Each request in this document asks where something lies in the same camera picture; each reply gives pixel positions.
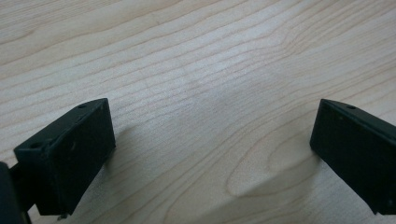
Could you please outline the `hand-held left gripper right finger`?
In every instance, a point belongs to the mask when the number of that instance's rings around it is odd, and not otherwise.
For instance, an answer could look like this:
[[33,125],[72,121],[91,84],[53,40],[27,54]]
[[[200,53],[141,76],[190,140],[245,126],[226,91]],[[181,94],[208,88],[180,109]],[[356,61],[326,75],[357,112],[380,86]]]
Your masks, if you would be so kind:
[[373,213],[396,215],[396,126],[356,106],[322,99],[310,146]]

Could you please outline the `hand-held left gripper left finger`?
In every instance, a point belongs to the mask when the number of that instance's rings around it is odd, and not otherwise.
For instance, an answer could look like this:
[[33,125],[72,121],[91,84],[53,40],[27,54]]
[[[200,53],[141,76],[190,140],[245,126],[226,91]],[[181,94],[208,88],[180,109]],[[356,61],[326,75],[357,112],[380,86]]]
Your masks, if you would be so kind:
[[73,214],[115,147],[106,98],[74,107],[14,148],[21,206]]

